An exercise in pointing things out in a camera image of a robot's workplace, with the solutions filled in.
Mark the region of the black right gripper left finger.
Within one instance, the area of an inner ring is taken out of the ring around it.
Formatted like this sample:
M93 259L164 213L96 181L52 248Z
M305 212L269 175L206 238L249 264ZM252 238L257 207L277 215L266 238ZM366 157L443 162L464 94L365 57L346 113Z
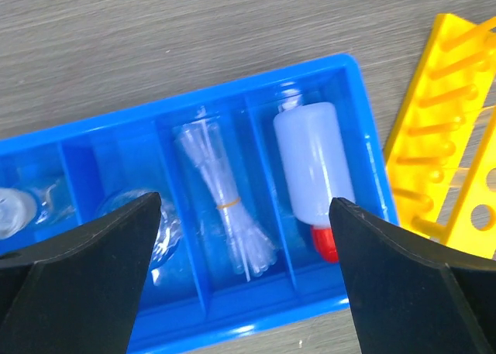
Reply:
M1 256L3 353L124 353L160 222L145 194Z

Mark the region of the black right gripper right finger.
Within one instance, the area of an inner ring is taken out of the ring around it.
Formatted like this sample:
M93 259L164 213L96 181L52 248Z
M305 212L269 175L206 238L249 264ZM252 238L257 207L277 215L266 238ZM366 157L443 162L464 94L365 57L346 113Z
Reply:
M493 353L495 261L335 198L329 209L363 353Z

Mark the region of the tall clear glass beaker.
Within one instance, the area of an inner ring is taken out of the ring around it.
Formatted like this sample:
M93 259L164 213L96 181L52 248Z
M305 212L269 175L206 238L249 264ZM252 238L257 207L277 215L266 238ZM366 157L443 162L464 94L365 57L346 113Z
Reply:
M39 179L30 190L38 205L38 214L34 221L36 225L54 225L74 215L75 208L65 176Z

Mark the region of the wide clear glass beaker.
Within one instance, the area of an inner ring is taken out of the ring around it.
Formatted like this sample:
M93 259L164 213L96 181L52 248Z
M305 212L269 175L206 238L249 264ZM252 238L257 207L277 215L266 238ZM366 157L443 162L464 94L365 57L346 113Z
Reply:
M148 192L152 192L152 190L146 187L115 192L103 201L97 211L97 215L98 217L107 215ZM161 200L161 217L150 258L150 270L157 269L171 258L182 237L181 220L177 215L174 204L171 201L168 201L161 192L159 192L159 194Z

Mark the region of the yellow test tube rack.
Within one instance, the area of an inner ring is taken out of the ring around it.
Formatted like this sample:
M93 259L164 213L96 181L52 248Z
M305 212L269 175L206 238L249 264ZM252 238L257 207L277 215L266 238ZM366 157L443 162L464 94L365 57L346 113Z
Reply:
M384 148L401 227L495 255L495 110L460 189L450 188L495 79L495 21L437 15Z

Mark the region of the white squeeze bottle red cap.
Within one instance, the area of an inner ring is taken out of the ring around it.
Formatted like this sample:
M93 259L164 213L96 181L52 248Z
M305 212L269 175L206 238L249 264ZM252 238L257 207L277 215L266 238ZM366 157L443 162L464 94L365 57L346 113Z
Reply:
M310 226L317 253L337 263L330 204L333 198L356 198L336 107L317 102L286 108L274 117L274 131L292 212Z

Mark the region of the bundle of plastic pipettes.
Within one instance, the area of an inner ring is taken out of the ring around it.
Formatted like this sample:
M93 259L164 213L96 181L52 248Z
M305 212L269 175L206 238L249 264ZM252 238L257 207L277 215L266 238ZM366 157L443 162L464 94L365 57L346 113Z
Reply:
M221 118L201 106L173 133L208 271L246 282L261 277L276 263L277 247L243 203Z

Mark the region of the blue divided plastic bin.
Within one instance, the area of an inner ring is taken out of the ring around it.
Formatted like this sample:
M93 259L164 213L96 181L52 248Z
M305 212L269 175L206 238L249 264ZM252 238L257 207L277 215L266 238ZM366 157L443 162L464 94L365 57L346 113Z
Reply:
M75 213L22 230L4 253L93 220L116 191L160 192L182 222L175 252L146 279L131 353L179 353L348 307L341 269L315 251L293 215L273 120L287 103L336 108L356 202L398 220L358 63L335 54L1 142L1 183L64 177ZM221 218L200 173L175 141L196 119L219 125L243 204L277 247L276 263L247 280L229 262Z

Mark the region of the clear glass test tube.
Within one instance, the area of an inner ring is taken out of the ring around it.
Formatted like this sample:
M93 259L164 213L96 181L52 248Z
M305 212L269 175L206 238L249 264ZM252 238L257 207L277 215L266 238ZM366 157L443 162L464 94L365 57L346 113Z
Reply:
M471 164L473 163L478 146L482 140L482 136L491 120L491 116L495 110L495 105L483 107L477 113L477 118L473 124L467 146L463 151L463 155L459 166L454 170L454 175L450 181L449 187L460 189L467 177Z

